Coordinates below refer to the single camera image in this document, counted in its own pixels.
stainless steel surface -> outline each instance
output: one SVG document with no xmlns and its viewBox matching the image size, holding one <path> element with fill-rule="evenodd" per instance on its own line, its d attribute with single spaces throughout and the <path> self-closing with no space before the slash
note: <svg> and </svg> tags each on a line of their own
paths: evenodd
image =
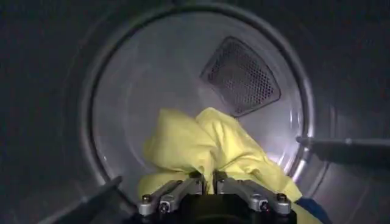
<svg viewBox="0 0 390 224">
<path fill-rule="evenodd" d="M 290 170 L 299 150 L 295 137 L 302 134 L 305 118 L 288 62 L 261 32 L 237 19 L 208 12 L 178 14 L 154 21 L 126 39 L 107 63 L 94 98 L 97 152 L 110 176 L 124 175 L 121 187 L 133 200 L 134 183 L 154 170 L 141 151 L 161 108 L 190 116 L 206 107 L 228 112 L 199 78 L 227 36 L 248 44 L 274 73 L 280 100 L 239 121 L 270 159 L 285 172 Z"/>
<path fill-rule="evenodd" d="M 144 200 L 143 197 L 142 200 L 137 204 L 138 213 L 144 216 L 152 214 L 154 211 L 156 211 L 161 196 L 167 193 L 167 191 L 171 191 L 178 184 L 180 184 L 178 181 L 171 180 L 160 187 L 152 195 L 150 195 L 148 200 Z"/>
</svg>

mesh grille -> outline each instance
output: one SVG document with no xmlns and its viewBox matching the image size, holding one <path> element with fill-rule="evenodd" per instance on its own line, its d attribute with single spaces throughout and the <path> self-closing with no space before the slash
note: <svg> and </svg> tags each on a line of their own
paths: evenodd
<svg viewBox="0 0 390 224">
<path fill-rule="evenodd" d="M 235 117 L 280 98 L 280 89 L 263 59 L 233 37 L 221 43 L 201 77 L 221 95 Z"/>
</svg>

yellow towel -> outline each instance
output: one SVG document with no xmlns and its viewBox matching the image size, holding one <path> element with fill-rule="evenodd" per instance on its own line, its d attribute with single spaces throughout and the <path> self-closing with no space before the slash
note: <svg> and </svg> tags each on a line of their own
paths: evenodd
<svg viewBox="0 0 390 224">
<path fill-rule="evenodd" d="M 215 169 L 236 180 L 252 180 L 282 192 L 291 201 L 302 196 L 239 122 L 214 108 L 203 110 L 195 119 L 177 110 L 161 110 L 155 134 L 145 144 L 144 157 L 160 171 L 140 181 L 140 196 L 153 193 L 169 180 L 185 180 L 195 170 L 203 174 L 212 194 Z M 292 208 L 299 223 L 320 223 L 300 206 L 293 204 Z"/>
</svg>

bolt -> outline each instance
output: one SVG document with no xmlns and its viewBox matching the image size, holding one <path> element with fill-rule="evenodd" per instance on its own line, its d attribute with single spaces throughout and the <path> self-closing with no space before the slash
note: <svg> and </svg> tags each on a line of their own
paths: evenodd
<svg viewBox="0 0 390 224">
<path fill-rule="evenodd" d="M 169 205 L 167 203 L 162 203 L 160 204 L 159 210 L 161 214 L 166 214 L 169 211 Z"/>
<path fill-rule="evenodd" d="M 142 203 L 147 204 L 152 201 L 152 196 L 150 194 L 142 195 Z"/>
<path fill-rule="evenodd" d="M 285 194 L 278 193 L 278 194 L 276 194 L 276 199 L 279 202 L 286 202 L 287 201 L 287 196 Z"/>
<path fill-rule="evenodd" d="M 263 202 L 261 205 L 260 205 L 260 209 L 262 211 L 267 211 L 268 210 L 268 203 L 267 202 Z"/>
</svg>

